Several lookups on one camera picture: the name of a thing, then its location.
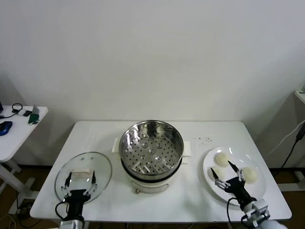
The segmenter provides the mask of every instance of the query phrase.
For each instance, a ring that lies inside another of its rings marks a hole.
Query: pot lid
[[[96,199],[108,186],[112,176],[112,165],[107,156],[97,152],[79,154],[68,161],[58,172],[55,192],[60,201],[71,190],[84,189]]]

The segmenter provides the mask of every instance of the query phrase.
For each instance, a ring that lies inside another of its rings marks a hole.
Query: white wall
[[[88,119],[242,120],[253,138],[270,137],[266,128],[276,130],[274,117],[305,84],[304,8],[303,0],[1,1],[1,100],[50,110],[17,160],[52,164],[73,123]]]

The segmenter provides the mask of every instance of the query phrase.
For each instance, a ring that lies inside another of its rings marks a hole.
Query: dough ball
[[[243,174],[247,183],[251,184],[257,181],[257,172],[254,169],[250,167],[243,168]]]
[[[216,154],[215,160],[220,166],[227,167],[229,165],[228,161],[230,160],[230,156],[225,153],[218,153]]]
[[[219,179],[224,180],[224,172],[223,172],[222,168],[213,166],[212,169],[218,175]],[[211,168],[208,169],[208,175],[212,180],[215,180],[213,177],[213,172],[212,172]]]

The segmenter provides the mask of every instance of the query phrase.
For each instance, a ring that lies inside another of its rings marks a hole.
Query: computer mouse
[[[11,121],[6,121],[6,122],[1,123],[0,124],[0,136],[6,135],[9,132],[12,125],[13,125],[13,122],[11,122]]]

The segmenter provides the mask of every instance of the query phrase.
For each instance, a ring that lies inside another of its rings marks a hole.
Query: black cable
[[[56,213],[56,215],[57,215],[59,218],[61,218],[61,220],[63,220],[63,217],[58,213],[57,207],[58,207],[60,204],[64,204],[64,203],[66,203],[66,202],[64,202],[64,201],[59,202],[59,203],[56,205],[56,207],[55,207],[55,213]]]
[[[296,143],[298,143],[298,141],[299,141],[298,139],[295,140],[295,143],[294,143],[294,145],[292,146],[291,151],[290,151],[288,157],[286,158],[285,162],[284,162],[283,165],[281,166],[281,168],[283,168],[283,167],[286,165],[286,162],[287,162],[288,159],[290,158],[292,152],[294,151],[295,145],[296,145]]]
[[[20,108],[20,109],[15,109],[14,106],[16,106],[16,105],[21,106],[21,108]],[[3,118],[11,118],[11,117],[13,117],[14,115],[16,115],[19,111],[21,111],[21,110],[23,109],[23,105],[20,104],[20,103],[15,103],[15,104],[13,104],[13,105],[11,106],[11,108],[12,108],[13,110],[17,110],[16,113],[13,113],[13,114],[10,115],[10,116],[3,116],[3,115],[0,115],[0,119],[3,119]]]
[[[18,222],[20,223],[20,225],[23,227],[23,228],[33,228],[35,227],[38,223],[41,222],[41,219],[38,220],[37,222],[35,222],[33,225],[31,226],[25,226],[23,225],[22,223],[22,220],[26,220],[28,218],[30,218],[30,209],[32,207],[32,204],[30,203],[26,203],[26,204],[22,204],[20,207],[19,207],[19,203],[18,203],[18,192],[16,191],[16,204],[17,204],[17,212],[16,212],[16,215],[17,215],[17,219],[18,219]],[[19,209],[25,209],[25,213],[18,213],[18,210]]]
[[[232,222],[231,222],[230,216],[229,216],[229,204],[230,204],[231,200],[233,200],[233,199],[236,199],[236,198],[235,198],[235,197],[232,197],[232,198],[230,198],[230,199],[228,200],[228,202],[227,202],[227,216],[228,216],[228,220],[229,220],[229,223],[230,223],[230,225],[231,225],[232,228],[234,228],[234,227],[233,227],[233,225],[232,225]]]
[[[35,227],[37,224],[39,224],[40,222],[41,222],[41,219],[38,220],[36,223],[34,223],[34,224],[31,225],[31,226],[24,226],[24,225],[22,224],[21,220],[19,219],[19,223],[20,223],[20,225],[21,225],[23,228],[33,228],[33,227]]]

